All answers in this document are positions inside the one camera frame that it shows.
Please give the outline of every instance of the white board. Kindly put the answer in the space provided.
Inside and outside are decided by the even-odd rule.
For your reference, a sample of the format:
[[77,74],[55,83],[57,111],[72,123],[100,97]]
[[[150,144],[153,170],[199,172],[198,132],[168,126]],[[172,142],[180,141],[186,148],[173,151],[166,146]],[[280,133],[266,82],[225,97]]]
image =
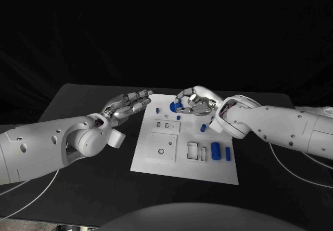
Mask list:
[[[238,172],[237,172],[237,162],[232,147],[232,137],[225,132],[218,134],[209,128],[211,118],[214,116],[195,116],[185,115],[170,111],[170,103],[175,101],[173,95],[153,94],[150,96],[152,103],[147,106],[144,112],[144,120],[139,135],[136,153],[131,162],[130,170],[134,172],[143,172],[172,177],[180,177],[195,180],[205,180],[227,184],[238,185]],[[183,107],[188,105],[188,97],[182,99]],[[175,125],[180,123],[179,129],[163,130],[157,128],[159,121],[173,121]],[[205,132],[201,132],[202,124],[206,124]],[[159,154],[155,158],[150,158],[150,153],[156,152],[160,148],[153,144],[152,133],[160,133],[163,137],[168,135],[175,135],[176,138],[176,155],[173,152],[168,152],[168,155],[173,156],[173,160],[168,157],[159,160]],[[201,155],[202,147],[206,148],[206,161],[201,161],[201,156],[196,160],[188,159],[188,143],[198,143],[198,150]],[[211,143],[218,142],[221,144],[221,160],[212,160]],[[231,149],[231,161],[225,159],[225,148]]]

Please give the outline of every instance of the cable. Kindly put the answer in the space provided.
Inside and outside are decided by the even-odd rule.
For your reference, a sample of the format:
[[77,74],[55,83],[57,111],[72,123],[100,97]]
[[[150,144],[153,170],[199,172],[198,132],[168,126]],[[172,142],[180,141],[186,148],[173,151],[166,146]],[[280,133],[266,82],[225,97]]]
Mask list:
[[276,152],[274,152],[274,150],[273,150],[273,154],[274,154],[274,157],[276,157],[276,159],[277,159],[277,161],[279,161],[279,163],[281,164],[281,166],[284,167],[284,169],[299,178],[299,179],[302,179],[303,181],[306,181],[306,182],[309,182],[310,184],[316,184],[316,185],[319,185],[319,186],[323,186],[323,187],[328,187],[328,188],[332,188],[333,189],[333,186],[329,186],[329,185],[325,185],[325,184],[319,184],[319,183],[315,183],[315,182],[312,182],[312,181],[309,181],[309,180],[306,180],[304,178],[302,178],[297,174],[294,174],[293,172],[291,172],[291,170],[283,165],[283,163],[281,163],[281,161],[280,161],[280,159],[279,159],[279,157],[277,157],[277,155],[276,155]]
[[330,167],[329,165],[326,165],[325,163],[322,163],[320,161],[317,161],[315,158],[312,158],[304,152],[302,152],[315,162],[317,162],[322,166],[333,169],[333,167]]
[[20,183],[16,187],[13,187],[12,189],[9,189],[7,191],[5,191],[3,193],[0,193],[0,196],[5,195],[6,193],[9,193],[12,190],[15,190],[19,186],[22,186],[25,183],[28,183],[31,180],[25,181],[23,183]]
[[57,178],[58,172],[59,172],[59,170],[57,170],[54,179],[52,179],[52,181],[51,181],[48,187],[45,188],[44,192],[42,192],[42,193],[39,194],[39,196],[35,198],[35,200],[33,200],[19,211],[16,211],[16,212],[12,213],[7,217],[5,217],[3,219],[0,219],[0,221],[5,220],[5,219],[7,219],[7,218],[9,218],[10,216],[13,216],[18,212],[20,212],[20,211],[36,201],[36,199],[44,195],[45,191],[46,191],[48,188],[51,187],[51,184],[52,184],[52,182],[54,182],[54,180],[55,180],[55,178]]

